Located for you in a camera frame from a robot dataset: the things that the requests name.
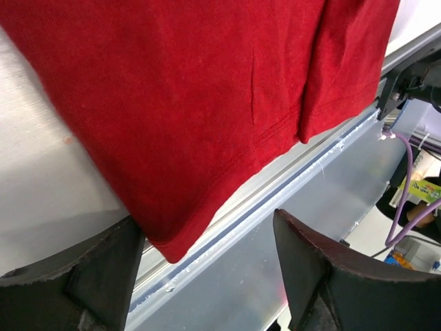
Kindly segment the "dark red t shirt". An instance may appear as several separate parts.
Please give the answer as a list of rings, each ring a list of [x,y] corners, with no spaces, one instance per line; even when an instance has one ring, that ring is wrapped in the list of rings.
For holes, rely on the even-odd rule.
[[[1,27],[176,263],[246,180],[373,102],[398,6],[2,1]]]

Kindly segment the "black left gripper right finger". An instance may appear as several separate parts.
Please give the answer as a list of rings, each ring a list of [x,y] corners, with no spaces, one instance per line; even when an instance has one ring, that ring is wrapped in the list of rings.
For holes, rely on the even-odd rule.
[[[440,275],[392,266],[273,217],[291,330],[439,330]]]

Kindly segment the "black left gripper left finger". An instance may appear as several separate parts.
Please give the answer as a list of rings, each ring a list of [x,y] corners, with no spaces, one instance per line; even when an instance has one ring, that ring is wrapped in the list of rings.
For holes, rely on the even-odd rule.
[[[145,236],[131,217],[1,276],[2,330],[123,330]]]

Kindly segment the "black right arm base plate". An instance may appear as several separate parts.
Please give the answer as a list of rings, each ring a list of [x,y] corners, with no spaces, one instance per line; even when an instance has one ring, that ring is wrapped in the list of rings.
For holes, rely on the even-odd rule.
[[[393,69],[378,100],[378,120],[407,100],[429,103],[440,113],[440,52]]]

